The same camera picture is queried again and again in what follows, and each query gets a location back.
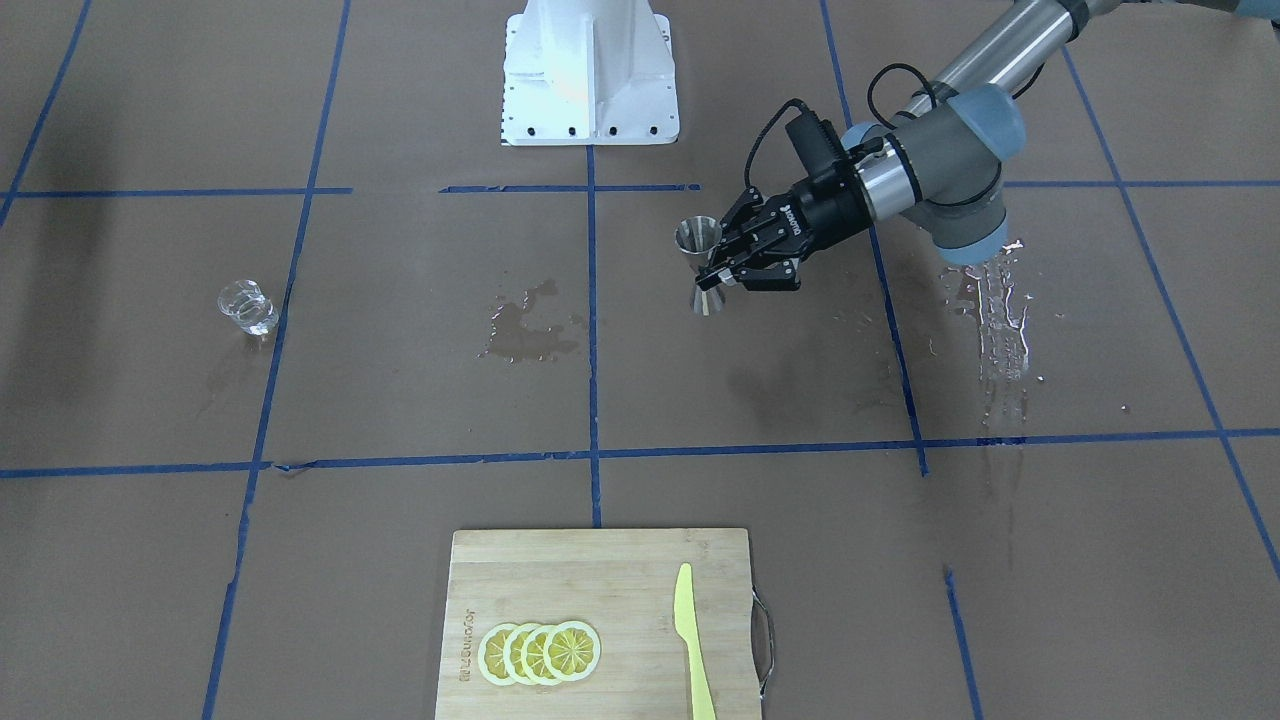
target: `metal jigger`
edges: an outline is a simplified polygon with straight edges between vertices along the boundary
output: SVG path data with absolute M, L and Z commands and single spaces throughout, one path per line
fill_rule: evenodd
M 719 241 L 721 227 L 716 218 L 695 215 L 681 220 L 680 225 L 676 227 L 676 247 L 689 260 L 689 266 L 695 273 L 698 268 L 710 263 L 712 250 Z M 704 291 L 695 284 L 689 305 L 695 315 L 704 318 L 714 315 L 724 309 L 724 290 L 716 286 Z

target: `wooden cutting board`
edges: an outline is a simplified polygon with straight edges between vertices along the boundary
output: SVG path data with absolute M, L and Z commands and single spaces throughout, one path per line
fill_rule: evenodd
M 672 618 L 681 562 L 694 569 L 717 720 L 760 720 L 745 529 L 456 533 L 436 720 L 692 717 L 686 648 Z M 480 639 L 490 628 L 566 620 L 600 635 L 590 676 L 557 687 L 498 687 L 481 676 Z

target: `robotic arm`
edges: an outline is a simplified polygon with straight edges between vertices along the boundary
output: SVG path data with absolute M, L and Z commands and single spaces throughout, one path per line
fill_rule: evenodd
M 1002 163 L 1027 142 L 1014 88 L 1097 15 L 1124 0 L 1018 0 L 892 119 L 852 127 L 844 137 L 800 100 L 769 120 L 748 156 L 746 190 L 700 246 L 696 286 L 749 291 L 800 287 L 800 263 L 902 214 L 928 231 L 955 265 L 978 264 L 1007 243 Z M 1194 0 L 1236 14 L 1280 17 L 1280 0 Z M 760 141 L 788 109 L 787 136 L 808 176 L 764 197 L 751 184 Z

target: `yellow plastic knife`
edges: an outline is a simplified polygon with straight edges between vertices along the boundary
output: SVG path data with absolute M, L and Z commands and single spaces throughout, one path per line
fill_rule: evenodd
M 698 641 L 698 611 L 694 610 L 694 569 L 689 562 L 676 575 L 676 633 L 689 646 L 689 687 L 692 696 L 694 720 L 716 720 L 712 688 L 703 666 L 703 646 Z

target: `robot mounting pedestal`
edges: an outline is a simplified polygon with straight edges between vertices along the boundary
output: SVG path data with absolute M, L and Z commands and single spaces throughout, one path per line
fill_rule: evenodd
M 507 20 L 504 145 L 680 136 L 671 23 L 648 0 L 529 0 Z

